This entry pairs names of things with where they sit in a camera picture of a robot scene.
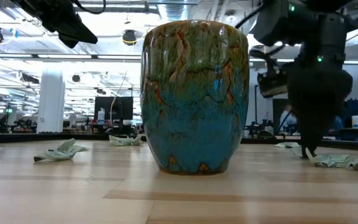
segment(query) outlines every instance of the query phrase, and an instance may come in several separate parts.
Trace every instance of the white pillar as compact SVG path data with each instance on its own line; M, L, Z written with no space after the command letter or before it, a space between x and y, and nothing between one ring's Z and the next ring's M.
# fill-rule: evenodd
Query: white pillar
M9 114L7 118L7 125L14 125L15 120L17 120L17 107L11 107L12 113Z
M37 133L62 132L65 104L65 79L62 66L45 63L41 78Z

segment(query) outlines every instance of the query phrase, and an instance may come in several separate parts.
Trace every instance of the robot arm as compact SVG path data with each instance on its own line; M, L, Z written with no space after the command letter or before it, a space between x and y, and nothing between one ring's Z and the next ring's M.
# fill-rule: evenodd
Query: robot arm
M352 77L342 66L346 34L358 29L358 24L336 12L351 1L265 0L256 10L260 12L253 32L260 43L301 44L294 62L278 66L278 72L270 59L277 50L271 54L251 50L250 55L267 62L267 73L258 74L264 97L288 92L300 125L305 157L305 148L314 153L324 130L352 90Z
M82 23L70 0L10 1L42 21L42 25L50 32L57 31L59 39L69 48L74 48L80 41L91 44L98 42L98 38ZM78 1L74 3L83 9Z

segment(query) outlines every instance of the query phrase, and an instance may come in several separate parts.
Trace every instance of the monitor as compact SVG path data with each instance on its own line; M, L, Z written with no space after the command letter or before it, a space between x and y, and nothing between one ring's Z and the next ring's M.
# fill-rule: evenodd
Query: monitor
M100 108L104 109L104 119L110 119L110 106L115 96L97 96L94 101L94 118L97 120ZM117 97L112 107L113 120L132 120L134 116L134 99L131 96Z

